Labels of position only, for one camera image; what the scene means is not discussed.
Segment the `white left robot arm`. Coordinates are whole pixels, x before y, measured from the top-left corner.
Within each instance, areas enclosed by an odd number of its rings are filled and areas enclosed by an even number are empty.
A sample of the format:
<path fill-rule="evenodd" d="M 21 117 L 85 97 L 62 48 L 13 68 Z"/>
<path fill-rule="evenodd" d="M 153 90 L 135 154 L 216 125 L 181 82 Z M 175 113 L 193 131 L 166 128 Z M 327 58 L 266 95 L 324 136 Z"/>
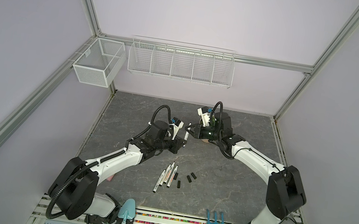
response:
<path fill-rule="evenodd" d="M 176 136 L 154 138 L 149 135 L 130 138 L 128 145 L 106 156 L 88 160 L 75 157 L 68 161 L 48 190 L 51 198 L 46 210 L 48 219 L 66 216 L 73 220 L 82 214 L 114 221 L 120 205 L 113 197 L 97 193 L 107 178 L 158 156 L 162 151 L 176 154 L 187 141 Z"/>

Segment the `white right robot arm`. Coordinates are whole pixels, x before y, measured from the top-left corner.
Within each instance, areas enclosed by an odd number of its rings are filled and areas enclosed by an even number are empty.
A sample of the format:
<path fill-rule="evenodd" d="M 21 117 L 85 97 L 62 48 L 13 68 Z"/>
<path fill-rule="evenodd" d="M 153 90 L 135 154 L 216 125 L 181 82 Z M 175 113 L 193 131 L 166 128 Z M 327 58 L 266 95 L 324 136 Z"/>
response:
<path fill-rule="evenodd" d="M 188 125 L 185 130 L 193 138 L 206 139 L 218 146 L 228 159 L 245 164 L 267 185 L 265 207 L 248 224 L 281 224 L 306 204 L 303 182 L 296 167 L 275 162 L 240 135 L 215 135 L 213 127 L 201 124 Z"/>

